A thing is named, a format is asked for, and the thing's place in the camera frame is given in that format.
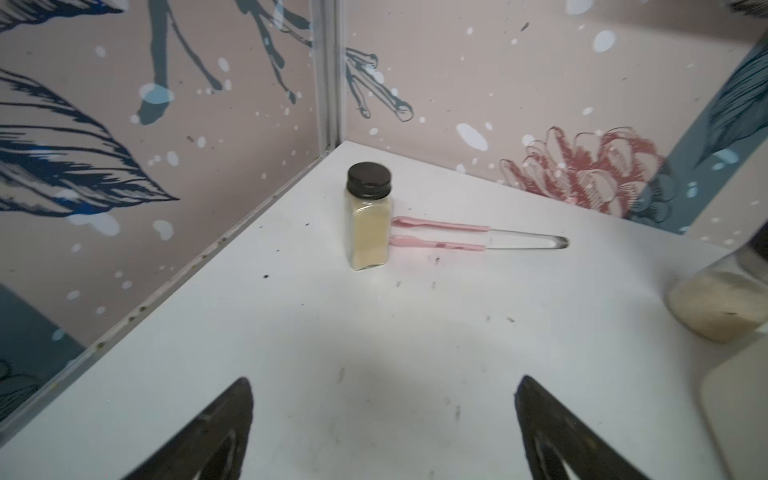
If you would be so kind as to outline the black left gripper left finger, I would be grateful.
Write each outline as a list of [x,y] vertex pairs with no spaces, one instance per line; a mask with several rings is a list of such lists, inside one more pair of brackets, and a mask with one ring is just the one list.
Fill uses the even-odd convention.
[[250,382],[240,377],[126,477],[230,479],[241,476],[253,421]]

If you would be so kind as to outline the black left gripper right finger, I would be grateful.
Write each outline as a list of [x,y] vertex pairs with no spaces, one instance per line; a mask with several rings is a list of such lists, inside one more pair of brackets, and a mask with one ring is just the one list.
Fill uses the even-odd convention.
[[522,377],[515,409],[534,479],[646,477],[533,377]]

